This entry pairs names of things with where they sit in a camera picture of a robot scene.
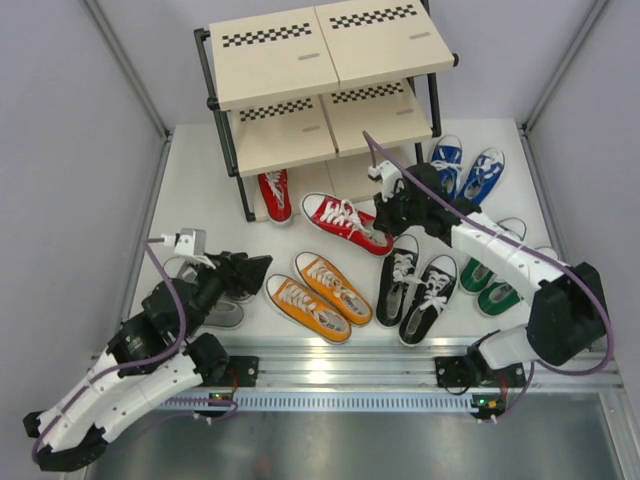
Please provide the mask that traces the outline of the red sneaker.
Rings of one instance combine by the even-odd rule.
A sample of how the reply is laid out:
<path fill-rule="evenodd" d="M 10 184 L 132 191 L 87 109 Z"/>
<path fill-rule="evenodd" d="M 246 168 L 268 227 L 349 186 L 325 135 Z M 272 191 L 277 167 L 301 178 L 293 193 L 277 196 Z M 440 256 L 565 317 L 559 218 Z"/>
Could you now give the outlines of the red sneaker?
<path fill-rule="evenodd" d="M 316 228 L 348 241 L 368 253 L 384 257 L 393 247 L 393 236 L 376 230 L 375 217 L 350 200 L 313 192 L 301 200 L 302 215 Z"/>
<path fill-rule="evenodd" d="M 258 184 L 269 219 L 277 225 L 288 223 L 292 219 L 292 206 L 287 170 L 259 174 Z"/>

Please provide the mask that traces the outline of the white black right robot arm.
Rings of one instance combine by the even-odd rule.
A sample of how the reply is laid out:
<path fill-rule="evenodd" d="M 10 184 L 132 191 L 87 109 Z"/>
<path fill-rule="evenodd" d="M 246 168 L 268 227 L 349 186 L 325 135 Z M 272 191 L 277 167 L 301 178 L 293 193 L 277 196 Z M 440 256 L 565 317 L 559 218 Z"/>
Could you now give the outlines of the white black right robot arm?
<path fill-rule="evenodd" d="M 514 239 L 467 199 L 450 201 L 428 164 L 403 168 L 384 161 L 368 170 L 379 183 L 374 226 L 399 235 L 419 226 L 431 237 L 478 261 L 510 285 L 528 305 L 528 320 L 485 335 L 464 356 L 470 379 L 487 386 L 504 368 L 541 362 L 553 372 L 595 341 L 610 339 L 599 272 L 567 265 Z"/>

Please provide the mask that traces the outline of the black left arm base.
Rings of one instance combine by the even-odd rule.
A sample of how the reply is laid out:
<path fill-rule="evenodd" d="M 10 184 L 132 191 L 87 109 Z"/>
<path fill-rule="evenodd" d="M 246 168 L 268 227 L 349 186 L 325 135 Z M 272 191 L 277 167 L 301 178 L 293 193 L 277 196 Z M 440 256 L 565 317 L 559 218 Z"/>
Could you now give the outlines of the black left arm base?
<path fill-rule="evenodd" d="M 206 380 L 203 387 L 252 388 L 256 386 L 259 361 L 257 356 L 231 356 L 225 373 L 218 380 Z"/>

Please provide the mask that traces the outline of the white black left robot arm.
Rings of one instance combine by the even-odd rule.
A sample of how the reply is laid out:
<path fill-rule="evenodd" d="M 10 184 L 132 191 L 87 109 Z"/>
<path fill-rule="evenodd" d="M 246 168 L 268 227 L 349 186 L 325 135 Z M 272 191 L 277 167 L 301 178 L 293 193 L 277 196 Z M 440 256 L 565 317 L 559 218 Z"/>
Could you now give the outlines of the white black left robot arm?
<path fill-rule="evenodd" d="M 230 357 L 201 332 L 219 301 L 258 293 L 273 259 L 245 252 L 183 260 L 142 310 L 121 324 L 94 366 L 55 406 L 27 414 L 32 459 L 44 472 L 73 472 L 97 460 L 131 424 L 175 395 L 220 384 Z"/>

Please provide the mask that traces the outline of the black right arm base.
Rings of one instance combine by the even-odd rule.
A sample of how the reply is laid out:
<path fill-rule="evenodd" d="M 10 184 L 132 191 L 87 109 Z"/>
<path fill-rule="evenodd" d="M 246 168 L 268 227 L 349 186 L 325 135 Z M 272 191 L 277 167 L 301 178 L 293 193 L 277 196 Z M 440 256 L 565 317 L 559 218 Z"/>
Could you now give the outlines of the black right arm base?
<path fill-rule="evenodd" d="M 436 381 L 453 395 L 462 395 L 473 387 L 522 387 L 524 374 L 517 373 L 529 359 L 531 348 L 522 332 L 494 331 L 466 348 L 463 355 L 435 358 Z"/>

